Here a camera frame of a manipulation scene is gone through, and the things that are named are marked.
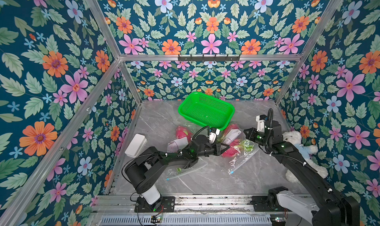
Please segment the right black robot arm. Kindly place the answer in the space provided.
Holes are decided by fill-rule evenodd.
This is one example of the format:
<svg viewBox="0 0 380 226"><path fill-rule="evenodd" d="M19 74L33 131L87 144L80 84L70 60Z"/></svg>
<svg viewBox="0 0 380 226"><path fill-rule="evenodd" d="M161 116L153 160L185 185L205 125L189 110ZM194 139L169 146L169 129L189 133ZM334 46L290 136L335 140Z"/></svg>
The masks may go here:
<svg viewBox="0 0 380 226"><path fill-rule="evenodd" d="M352 196L345 196L332 187L290 142L283 139L281 125L266 120L262 129L245 129L245 137L264 148L290 170L307 189L312 201L294 195L286 187L268 191L267 205L273 210L288 209L313 226L358 226L360 205Z"/></svg>

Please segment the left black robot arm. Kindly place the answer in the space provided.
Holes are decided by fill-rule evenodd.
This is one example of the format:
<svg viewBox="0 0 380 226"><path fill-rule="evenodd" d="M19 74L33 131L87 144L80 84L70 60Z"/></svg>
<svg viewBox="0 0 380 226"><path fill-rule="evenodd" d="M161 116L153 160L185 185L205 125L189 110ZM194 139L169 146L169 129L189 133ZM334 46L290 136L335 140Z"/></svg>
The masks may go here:
<svg viewBox="0 0 380 226"><path fill-rule="evenodd" d="M157 206L162 196L155 183L166 169L189 169L198 163L200 157L221 156L229 148L228 144L211 143L205 135L193 138L176 152L162 152L150 147L125 164L122 176L148 205Z"/></svg>

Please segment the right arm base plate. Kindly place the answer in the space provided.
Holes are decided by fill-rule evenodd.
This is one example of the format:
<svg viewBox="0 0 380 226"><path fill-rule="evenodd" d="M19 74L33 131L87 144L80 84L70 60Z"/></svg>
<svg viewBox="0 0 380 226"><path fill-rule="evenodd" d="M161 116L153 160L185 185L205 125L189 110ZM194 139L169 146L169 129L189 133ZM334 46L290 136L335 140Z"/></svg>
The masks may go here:
<svg viewBox="0 0 380 226"><path fill-rule="evenodd" d="M267 195L254 195L251 197L250 205L253 206L255 212L283 212L287 213L286 210L282 206L277 203L274 204L273 200L270 198L268 200Z"/></svg>

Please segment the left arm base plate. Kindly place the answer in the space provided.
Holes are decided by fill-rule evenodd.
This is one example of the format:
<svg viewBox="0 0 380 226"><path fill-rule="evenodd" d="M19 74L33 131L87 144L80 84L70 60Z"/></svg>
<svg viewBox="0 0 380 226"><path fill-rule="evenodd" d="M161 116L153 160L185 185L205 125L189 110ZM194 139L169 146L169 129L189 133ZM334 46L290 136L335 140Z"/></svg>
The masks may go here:
<svg viewBox="0 0 380 226"><path fill-rule="evenodd" d="M148 204L148 202L142 197L139 196L134 212L135 213L173 213L175 207L174 196L162 196L152 205Z"/></svg>

